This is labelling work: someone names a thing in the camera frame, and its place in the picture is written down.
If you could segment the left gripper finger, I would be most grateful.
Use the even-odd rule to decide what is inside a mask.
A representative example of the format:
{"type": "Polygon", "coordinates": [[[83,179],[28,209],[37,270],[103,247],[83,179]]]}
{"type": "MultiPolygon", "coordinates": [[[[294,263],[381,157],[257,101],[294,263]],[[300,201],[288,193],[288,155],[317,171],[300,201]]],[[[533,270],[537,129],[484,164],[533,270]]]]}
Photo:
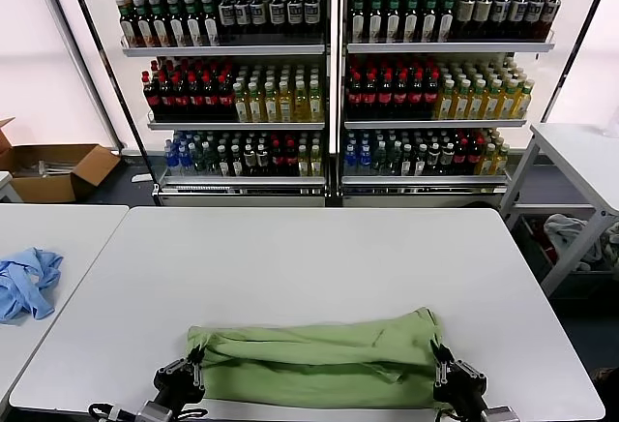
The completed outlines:
{"type": "Polygon", "coordinates": [[[197,346],[192,350],[193,363],[193,385],[197,388],[204,387],[202,374],[202,361],[204,359],[205,350],[203,346],[197,346]]]}
{"type": "Polygon", "coordinates": [[[189,351],[188,355],[184,358],[177,359],[172,363],[162,367],[162,374],[167,376],[172,375],[180,375],[181,373],[186,373],[192,376],[193,378],[193,363],[192,363],[192,350],[189,351]]]}

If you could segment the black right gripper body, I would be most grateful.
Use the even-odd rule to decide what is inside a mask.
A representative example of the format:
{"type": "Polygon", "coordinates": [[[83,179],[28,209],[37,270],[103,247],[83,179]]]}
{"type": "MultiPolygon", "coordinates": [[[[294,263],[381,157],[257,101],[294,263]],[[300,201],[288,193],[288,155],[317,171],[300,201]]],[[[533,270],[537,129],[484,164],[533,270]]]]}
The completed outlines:
{"type": "Polygon", "coordinates": [[[436,402],[451,406],[456,415],[481,415],[487,409],[484,394],[486,393],[486,375],[482,380],[473,380],[461,373],[448,375],[442,385],[433,385],[433,398],[436,402]]]}

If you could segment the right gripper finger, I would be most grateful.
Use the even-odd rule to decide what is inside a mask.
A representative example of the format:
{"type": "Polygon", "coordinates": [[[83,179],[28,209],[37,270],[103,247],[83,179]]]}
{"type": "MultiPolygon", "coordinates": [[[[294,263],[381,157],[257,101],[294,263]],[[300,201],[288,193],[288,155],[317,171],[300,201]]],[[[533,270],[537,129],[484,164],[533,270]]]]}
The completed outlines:
{"type": "Polygon", "coordinates": [[[442,381],[448,380],[449,374],[461,373],[466,377],[471,378],[473,380],[482,380],[485,378],[485,375],[478,370],[476,370],[469,363],[461,360],[455,359],[452,352],[445,347],[442,346],[442,354],[443,354],[443,379],[442,381]]]}
{"type": "Polygon", "coordinates": [[[442,385],[443,379],[443,354],[442,346],[436,343],[434,340],[430,341],[431,351],[435,360],[435,381],[434,386],[439,387],[442,385]]]}

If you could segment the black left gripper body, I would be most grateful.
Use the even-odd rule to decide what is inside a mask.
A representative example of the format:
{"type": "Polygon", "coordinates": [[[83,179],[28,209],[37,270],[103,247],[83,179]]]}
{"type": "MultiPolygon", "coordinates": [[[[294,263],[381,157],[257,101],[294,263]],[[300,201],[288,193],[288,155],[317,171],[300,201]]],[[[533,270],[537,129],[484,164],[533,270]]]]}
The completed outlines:
{"type": "Polygon", "coordinates": [[[154,385],[158,390],[154,402],[162,407],[184,407],[187,404],[197,404],[205,394],[205,385],[203,388],[195,387],[191,375],[181,373],[167,376],[162,374],[162,368],[155,374],[154,385]]]}

